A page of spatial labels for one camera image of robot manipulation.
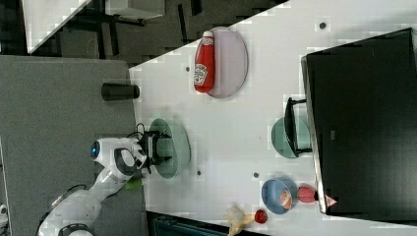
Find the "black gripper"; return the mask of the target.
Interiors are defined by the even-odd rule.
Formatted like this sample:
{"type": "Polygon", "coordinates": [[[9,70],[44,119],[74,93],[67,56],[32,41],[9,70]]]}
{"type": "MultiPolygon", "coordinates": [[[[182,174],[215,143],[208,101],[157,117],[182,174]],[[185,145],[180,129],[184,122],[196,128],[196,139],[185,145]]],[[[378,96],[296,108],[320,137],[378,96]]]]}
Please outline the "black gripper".
{"type": "Polygon", "coordinates": [[[143,153],[147,157],[145,161],[146,166],[159,165],[172,158],[172,156],[161,157],[157,154],[156,147],[159,138],[171,139],[172,136],[164,132],[149,131],[144,132],[139,141],[143,153]]]}

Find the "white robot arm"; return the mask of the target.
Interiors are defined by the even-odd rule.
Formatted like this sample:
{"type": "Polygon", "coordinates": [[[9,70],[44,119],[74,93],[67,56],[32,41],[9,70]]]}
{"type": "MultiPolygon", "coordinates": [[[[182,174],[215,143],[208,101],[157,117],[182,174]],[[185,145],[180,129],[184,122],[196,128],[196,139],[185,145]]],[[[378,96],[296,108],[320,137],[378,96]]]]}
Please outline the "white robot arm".
{"type": "Polygon", "coordinates": [[[102,138],[90,148],[90,157],[103,169],[87,190],[69,189],[59,197],[44,215],[35,236],[97,236],[93,230],[101,212],[102,202],[118,193],[137,170],[150,169],[170,156],[159,156],[157,143],[172,140],[172,136],[148,131],[140,139],[102,138]]]}

